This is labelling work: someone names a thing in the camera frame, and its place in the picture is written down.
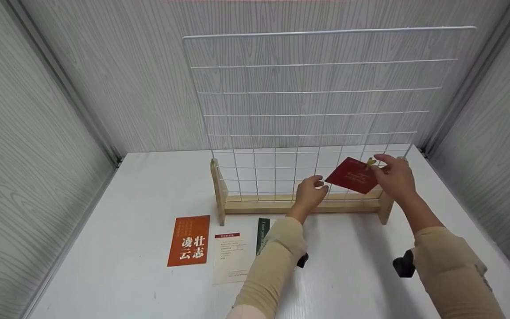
wooden base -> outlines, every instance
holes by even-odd
[[[294,204],[292,195],[228,195],[228,189],[221,176],[218,160],[210,163],[216,196],[218,221],[224,226],[227,214],[286,214]],[[377,213],[381,224],[389,220],[394,200],[379,186],[368,194],[329,194],[313,213]]]

wooden leg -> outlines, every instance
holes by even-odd
[[[215,158],[210,162],[210,171],[212,173],[212,180],[214,181],[214,191],[216,193],[216,206],[218,207],[218,221],[220,226],[224,225],[225,222],[225,201],[227,199],[227,186],[223,177],[221,177],[221,171],[219,170],[218,160]]]
[[[381,225],[386,225],[389,221],[389,215],[391,214],[391,210],[393,209],[393,203],[395,201],[389,197],[386,192],[382,192],[379,197],[379,210],[377,211],[377,216],[379,216],[379,220],[381,221]]]

orange card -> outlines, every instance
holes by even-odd
[[[167,267],[206,263],[210,215],[176,218]]]

white wire grid panel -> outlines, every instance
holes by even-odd
[[[212,156],[229,194],[241,200],[294,196],[300,180],[327,177],[347,156],[405,156],[426,122],[433,93],[458,60],[440,53],[454,45],[449,33],[473,30],[184,37]],[[332,186],[328,197],[348,193]]]
[[[214,151],[222,180],[229,195],[242,201],[294,200],[296,186],[306,177],[322,175],[326,178],[347,157],[366,161],[377,153],[405,156],[408,144],[349,145],[336,147],[299,147],[237,149]],[[356,194],[340,186],[331,185],[325,200],[332,194]]]

clip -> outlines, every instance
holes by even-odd
[[[365,170],[369,170],[371,168],[371,165],[374,165],[377,161],[374,160],[372,157],[370,157],[368,160],[367,160],[367,166],[365,168]]]

